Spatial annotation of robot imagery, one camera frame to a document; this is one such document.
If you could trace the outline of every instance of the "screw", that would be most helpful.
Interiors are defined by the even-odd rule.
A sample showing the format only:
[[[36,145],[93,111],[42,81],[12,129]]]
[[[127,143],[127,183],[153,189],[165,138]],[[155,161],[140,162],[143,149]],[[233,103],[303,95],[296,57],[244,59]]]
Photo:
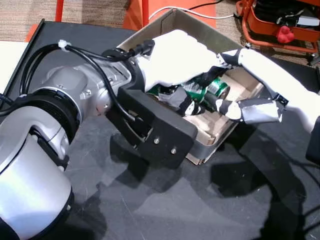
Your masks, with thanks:
[[[176,149],[175,147],[172,148],[171,151],[170,151],[170,153],[171,153],[171,154],[176,154],[176,153],[177,153],[177,149]]]
[[[58,166],[58,169],[59,169],[61,172],[64,172],[64,171],[65,171],[65,169],[64,169],[63,166]]]
[[[38,141],[38,136],[37,135],[32,135],[32,138],[36,141]]]
[[[90,89],[87,89],[87,90],[85,90],[85,95],[87,95],[87,96],[90,96],[91,95],[91,91],[90,91]]]
[[[153,140],[153,143],[154,144],[159,144],[160,143],[160,139],[157,137],[157,138],[155,138],[154,140]]]

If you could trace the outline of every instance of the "white paper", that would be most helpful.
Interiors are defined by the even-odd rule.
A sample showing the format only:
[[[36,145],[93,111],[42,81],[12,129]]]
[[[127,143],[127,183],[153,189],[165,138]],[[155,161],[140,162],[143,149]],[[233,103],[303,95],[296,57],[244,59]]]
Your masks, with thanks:
[[[0,93],[4,93],[27,45],[28,42],[0,41]]]

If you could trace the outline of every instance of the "orange chair leg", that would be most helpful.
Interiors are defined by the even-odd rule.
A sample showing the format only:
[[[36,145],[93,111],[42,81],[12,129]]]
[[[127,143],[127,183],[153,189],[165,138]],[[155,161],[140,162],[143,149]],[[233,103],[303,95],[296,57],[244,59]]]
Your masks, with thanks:
[[[149,24],[149,0],[142,0],[142,26]]]
[[[56,0],[55,21],[62,21],[62,12],[64,10],[64,0]]]

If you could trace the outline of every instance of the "black cable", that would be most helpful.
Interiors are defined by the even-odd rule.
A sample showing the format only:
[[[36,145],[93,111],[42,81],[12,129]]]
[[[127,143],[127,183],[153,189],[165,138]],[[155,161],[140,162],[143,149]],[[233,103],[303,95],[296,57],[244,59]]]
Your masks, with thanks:
[[[110,81],[108,79],[108,77],[106,76],[105,72],[101,69],[101,67],[88,55],[86,55],[85,53],[83,53],[82,51],[76,49],[73,46],[67,45],[65,47],[66,50],[78,55],[79,57],[81,57],[82,59],[84,59],[85,61],[87,61],[102,77],[103,83],[106,87],[106,89],[108,90],[108,93],[110,95],[110,98],[112,100],[112,103],[116,106],[116,108],[120,111],[120,113],[123,115],[123,117],[133,123],[136,119],[134,116],[132,116],[131,114],[129,114],[123,107],[122,105],[118,102],[117,96],[114,92],[114,90],[112,89],[112,86],[110,84]]]
[[[126,54],[124,54],[123,56],[121,57],[115,57],[115,56],[102,56],[102,55],[99,55],[99,54],[96,54],[94,52],[91,52],[91,51],[88,51],[88,50],[85,50],[85,49],[82,49],[80,47],[77,47],[77,46],[72,46],[74,49],[77,49],[83,53],[85,53],[86,55],[88,55],[89,57],[92,57],[92,58],[95,58],[95,59],[99,59],[99,60],[104,60],[104,61],[108,61],[108,62],[119,62],[119,61],[125,61],[127,60],[128,58],[130,57],[133,57],[133,52],[128,52]]]
[[[55,51],[55,50],[58,50],[60,49],[58,44],[50,44],[50,45],[46,45],[44,47],[41,47],[39,48],[37,51],[35,51],[32,56],[29,58],[29,60],[27,61],[25,67],[24,67],[24,70],[23,70],[23,73],[22,73],[22,77],[21,77],[21,82],[20,82],[20,89],[19,89],[19,93],[20,95],[22,94],[27,94],[26,92],[26,86],[27,86],[27,83],[30,84],[30,79],[27,79],[27,76],[28,76],[28,73],[29,73],[29,69],[30,67],[33,65],[34,61],[39,58],[39,56],[42,56],[42,54],[44,52],[46,52],[45,55],[47,55],[48,53],[52,52],[52,51]]]
[[[8,105],[12,105],[14,103],[14,101],[12,99],[10,99],[9,97],[3,95],[2,93],[0,93],[0,100],[4,101]]]
[[[32,80],[32,77],[38,67],[38,65],[40,64],[40,62],[42,61],[42,59],[49,53],[51,53],[52,51],[58,50],[60,49],[58,44],[51,44],[51,45],[47,45],[44,46],[40,49],[38,49],[36,52],[34,52],[34,54],[30,57],[30,59],[28,60],[28,62],[25,65],[24,71],[22,73],[22,78],[21,78],[21,83],[20,83],[20,95],[23,94],[28,94],[28,90],[30,87],[30,83]],[[123,117],[129,121],[129,122],[134,122],[135,121],[135,117],[133,117],[132,115],[130,115],[122,106],[121,104],[118,102],[117,100],[117,96],[115,95],[112,86],[110,84],[110,81],[108,79],[108,77],[106,76],[106,74],[104,73],[104,71],[101,69],[101,67],[90,57],[94,57],[94,58],[99,58],[101,60],[108,60],[110,62],[118,62],[118,61],[122,61],[125,59],[128,59],[131,53],[128,53],[128,55],[125,55],[123,57],[103,57],[100,56],[98,54],[95,54],[93,52],[78,48],[78,47],[74,47],[71,45],[67,45],[65,47],[66,50],[78,55],[79,57],[81,57],[82,59],[84,59],[86,62],[88,62],[102,77],[103,83],[106,87],[106,89],[109,92],[110,98],[113,102],[113,104],[117,107],[117,109],[120,111],[120,113],[123,115]],[[8,111],[6,112],[0,112],[0,114],[8,114]]]
[[[307,227],[305,230],[303,230],[304,235],[306,235],[308,232],[310,232],[312,229],[315,229],[317,227],[320,226],[320,221],[318,221],[317,223]]]
[[[189,10],[201,8],[201,7],[208,6],[208,5],[215,5],[215,4],[221,3],[222,1],[223,0],[218,0],[218,1],[215,1],[215,2],[208,2],[208,3],[200,4],[200,5],[193,6],[193,7],[189,8]]]
[[[307,212],[304,214],[304,216],[306,217],[306,216],[308,216],[308,215],[310,215],[310,214],[312,214],[313,212],[316,212],[316,211],[318,211],[318,210],[320,210],[320,205],[318,205],[318,206],[310,209],[309,211],[307,211]]]
[[[47,50],[42,52],[38,58],[33,62],[33,65],[31,67],[31,70],[28,72],[26,78],[25,78],[25,82],[24,82],[24,89],[23,89],[23,94],[28,94],[29,92],[29,87],[31,84],[31,80],[35,74],[36,69],[38,68],[40,62],[42,61],[42,59],[49,54],[50,52],[52,52],[52,50]]]

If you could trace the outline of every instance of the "white robotic hand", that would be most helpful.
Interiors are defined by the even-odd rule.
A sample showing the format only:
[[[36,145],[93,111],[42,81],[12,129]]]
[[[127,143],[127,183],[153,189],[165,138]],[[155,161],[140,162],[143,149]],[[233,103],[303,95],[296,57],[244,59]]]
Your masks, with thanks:
[[[286,110],[296,112],[306,131],[312,132],[320,116],[320,96],[308,91],[297,79],[279,65],[252,50],[243,48],[221,54],[229,64],[245,68],[268,89],[272,99]]]
[[[151,56],[136,57],[144,75],[145,91],[161,84],[179,85],[220,66],[217,55],[182,30],[174,30],[153,39]]]
[[[160,84],[175,86],[217,69],[242,66],[268,89],[272,100],[296,112],[303,127],[311,133],[320,116],[320,96],[308,91],[298,80],[276,63],[251,49],[216,54],[182,30],[174,30],[153,39],[150,56],[137,56],[144,75],[145,91]]]

